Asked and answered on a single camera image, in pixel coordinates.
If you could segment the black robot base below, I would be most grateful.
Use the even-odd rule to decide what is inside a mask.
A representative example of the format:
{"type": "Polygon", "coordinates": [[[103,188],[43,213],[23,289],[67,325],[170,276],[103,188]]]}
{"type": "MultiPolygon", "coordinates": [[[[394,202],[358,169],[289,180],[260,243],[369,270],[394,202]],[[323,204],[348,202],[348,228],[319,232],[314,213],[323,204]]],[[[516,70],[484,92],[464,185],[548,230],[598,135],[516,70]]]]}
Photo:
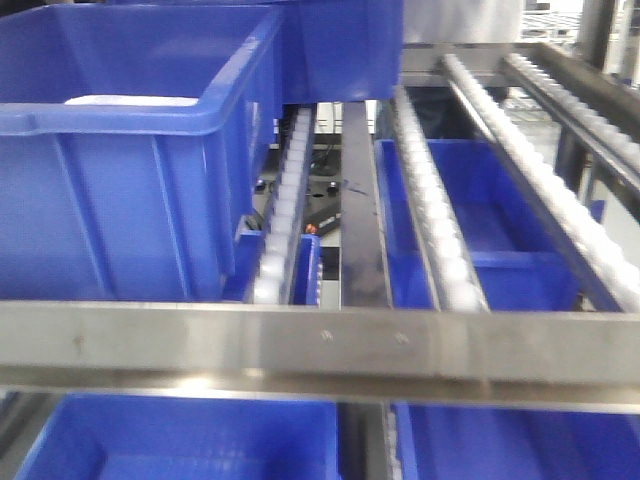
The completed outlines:
{"type": "MultiPolygon", "coordinates": [[[[302,231],[325,236],[340,225],[341,147],[339,134],[316,134],[305,196],[302,231]]],[[[272,144],[253,196],[254,210],[244,225],[260,230],[279,170],[280,148],[272,144]]]]}

